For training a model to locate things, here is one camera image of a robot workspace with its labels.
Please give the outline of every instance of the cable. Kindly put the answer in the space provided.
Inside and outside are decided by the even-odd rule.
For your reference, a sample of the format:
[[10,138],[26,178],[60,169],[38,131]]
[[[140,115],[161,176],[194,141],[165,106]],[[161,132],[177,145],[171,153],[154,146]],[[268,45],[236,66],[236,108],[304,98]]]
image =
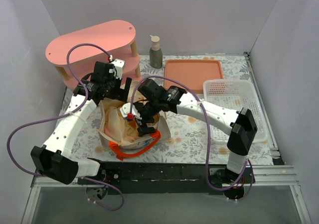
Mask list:
[[[68,66],[68,68],[69,68],[71,74],[74,76],[74,78],[75,78],[75,79],[81,84],[81,86],[84,88],[84,91],[85,91],[85,99],[84,99],[84,101],[82,102],[82,104],[80,104],[75,110],[73,110],[73,111],[70,112],[70,113],[65,113],[65,114],[60,115],[60,116],[58,116],[58,117],[47,118],[47,119],[43,119],[43,120],[39,120],[39,121],[35,121],[35,122],[26,123],[26,124],[21,125],[21,126],[19,126],[18,128],[16,128],[16,129],[9,135],[9,137],[8,137],[8,139],[7,139],[7,142],[6,142],[6,149],[7,149],[7,151],[8,151],[9,156],[10,156],[10,159],[12,160],[12,162],[13,162],[21,171],[23,171],[23,172],[25,172],[25,173],[31,174],[31,175],[36,176],[36,177],[42,176],[42,175],[39,174],[39,173],[34,173],[34,172],[30,172],[30,171],[26,170],[26,169],[23,168],[20,164],[18,164],[18,162],[15,160],[15,158],[14,158],[14,156],[13,156],[13,154],[12,154],[12,151],[11,151],[11,147],[10,147],[10,142],[11,142],[11,139],[12,139],[12,137],[14,136],[14,134],[15,134],[16,132],[18,132],[20,129],[25,128],[25,127],[28,127],[28,126],[32,126],[32,125],[40,124],[40,123],[45,123],[45,122],[50,122],[50,121],[58,120],[58,119],[60,119],[60,118],[68,117],[68,116],[72,115],[72,113],[75,113],[75,112],[77,112],[78,110],[80,110],[80,109],[85,105],[85,103],[86,103],[87,100],[88,100],[88,97],[89,97],[88,89],[87,89],[86,86],[83,84],[83,82],[80,80],[80,78],[78,78],[78,77],[76,76],[75,72],[73,71],[73,69],[72,69],[72,67],[71,67],[71,65],[70,65],[70,55],[71,55],[72,51],[75,50],[76,48],[80,47],[80,46],[93,46],[93,47],[96,47],[96,48],[100,49],[101,51],[103,51],[105,54],[107,54],[108,57],[110,57],[110,54],[109,54],[106,50],[104,50],[102,47],[100,47],[100,46],[98,46],[98,45],[95,45],[95,44],[91,44],[91,43],[78,44],[78,45],[72,47],[72,48],[69,50],[69,52],[68,52],[68,54],[67,54],[67,56],[66,56],[66,63],[67,63],[67,66]],[[123,193],[122,193],[118,188],[114,187],[114,186],[111,185],[111,184],[104,183],[104,182],[100,182],[100,181],[97,181],[97,180],[94,180],[94,179],[90,179],[90,178],[84,178],[84,179],[86,179],[86,180],[88,180],[88,181],[91,181],[91,182],[100,183],[100,184],[106,185],[106,186],[108,186],[108,187],[111,187],[111,188],[113,188],[114,190],[116,190],[116,191],[121,195],[121,198],[122,198],[122,203],[121,203],[121,205],[120,205],[119,207],[117,207],[117,208],[110,208],[110,207],[108,207],[107,205],[104,205],[104,204],[102,204],[102,203],[96,202],[97,204],[99,204],[100,206],[102,206],[102,207],[104,207],[105,209],[110,210],[110,211],[116,211],[116,210],[120,209],[120,208],[123,206],[123,204],[124,204],[124,196],[123,196]]]
[[205,107],[203,106],[203,104],[200,102],[200,99],[198,98],[198,96],[195,94],[195,92],[193,92],[190,88],[188,88],[187,86],[183,85],[182,83],[178,82],[178,81],[175,81],[171,78],[167,78],[167,77],[163,77],[163,76],[147,76],[145,78],[142,78],[138,84],[135,86],[134,90],[133,90],[133,93],[132,93],[132,98],[131,98],[131,106],[130,106],[130,113],[132,113],[132,109],[133,109],[133,101],[134,101],[134,95],[135,95],[135,92],[137,91],[138,87],[147,79],[149,78],[161,78],[161,79],[164,79],[164,80],[168,80],[168,81],[171,81],[181,87],[183,87],[184,89],[186,89],[188,92],[190,92],[194,98],[199,102],[199,106],[201,107],[201,109],[203,110],[203,113],[204,113],[204,117],[205,117],[205,121],[206,121],[206,126],[207,126],[207,131],[208,131],[208,134],[207,134],[207,153],[206,153],[206,161],[205,161],[205,179],[206,179],[206,183],[208,184],[208,186],[213,189],[213,190],[216,190],[216,191],[226,191],[226,190],[229,190],[231,188],[233,188],[238,182],[239,180],[242,178],[243,176],[243,173],[245,171],[245,168],[246,168],[246,165],[247,165],[247,160],[251,166],[251,170],[252,170],[252,175],[253,175],[253,167],[251,165],[251,162],[249,161],[249,159],[247,159],[244,163],[244,166],[243,166],[243,169],[242,171],[240,172],[240,174],[238,175],[238,178],[232,183],[230,184],[228,187],[225,187],[225,188],[216,188],[214,187],[208,177],[209,177],[209,167],[208,167],[208,162],[209,162],[209,154],[210,154],[210,123],[209,123],[209,119],[208,119],[208,115],[207,115],[207,112],[206,112],[206,109]]

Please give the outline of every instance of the floral tablecloth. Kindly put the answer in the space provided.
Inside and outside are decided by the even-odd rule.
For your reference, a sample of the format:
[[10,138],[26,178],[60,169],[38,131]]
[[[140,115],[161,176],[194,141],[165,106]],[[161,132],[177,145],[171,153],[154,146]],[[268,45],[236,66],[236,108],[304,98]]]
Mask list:
[[[217,59],[221,62],[225,79],[250,80],[248,67],[244,56],[234,55],[191,55],[191,56],[164,56],[163,64],[170,59]],[[148,56],[140,56],[140,68],[142,76],[164,75],[164,67],[155,69],[149,65]],[[155,79],[158,84],[163,84],[162,79]],[[72,92],[67,89],[61,113],[64,113],[71,100]],[[86,157],[97,158],[102,161],[118,161],[110,150],[104,150],[97,133],[101,123],[100,109],[96,108],[87,119],[80,131],[73,149],[71,158],[80,159]],[[158,143],[147,153],[125,159],[130,162],[167,162],[167,163],[205,163],[207,149],[206,124],[192,117],[167,113],[167,123],[171,131],[171,142]],[[210,159],[213,164],[226,164],[229,150],[225,143],[211,141]],[[268,143],[253,143],[249,158],[255,165],[273,165]]]

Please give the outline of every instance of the white plastic basket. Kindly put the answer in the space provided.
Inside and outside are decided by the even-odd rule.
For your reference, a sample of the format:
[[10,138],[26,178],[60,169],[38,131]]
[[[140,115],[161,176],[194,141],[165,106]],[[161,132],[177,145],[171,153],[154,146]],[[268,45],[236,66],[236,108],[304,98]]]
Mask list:
[[[253,142],[267,139],[266,121],[258,103],[254,85],[245,80],[208,80],[204,82],[204,98],[206,101],[228,109],[240,111],[243,107],[253,113],[257,125],[257,133]],[[217,142],[227,143],[229,136],[212,127],[212,138]]]

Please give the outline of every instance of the orange strap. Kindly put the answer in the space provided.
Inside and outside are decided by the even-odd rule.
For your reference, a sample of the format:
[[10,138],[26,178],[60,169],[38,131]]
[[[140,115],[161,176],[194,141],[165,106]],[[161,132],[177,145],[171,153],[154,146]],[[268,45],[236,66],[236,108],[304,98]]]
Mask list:
[[160,139],[160,132],[156,130],[155,133],[151,133],[150,136],[152,138],[156,138],[152,143],[150,143],[148,146],[142,148],[140,151],[137,153],[124,153],[121,151],[121,147],[112,141],[109,142],[109,147],[110,149],[116,153],[116,158],[120,159],[123,161],[124,158],[134,158],[137,157],[145,152],[147,152],[150,148],[152,148]]

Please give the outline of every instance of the pink shelf top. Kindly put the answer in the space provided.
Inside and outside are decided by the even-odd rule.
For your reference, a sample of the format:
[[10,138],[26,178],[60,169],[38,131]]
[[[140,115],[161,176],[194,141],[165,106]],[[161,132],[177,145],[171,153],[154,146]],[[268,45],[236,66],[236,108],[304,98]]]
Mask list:
[[[129,22],[108,21],[55,38],[47,46],[45,55],[55,66],[66,66],[66,55],[77,44],[92,43],[106,51],[112,51],[130,45],[135,40],[135,35],[135,28]],[[95,47],[79,47],[72,52],[70,62],[81,61],[101,53],[102,51]]]

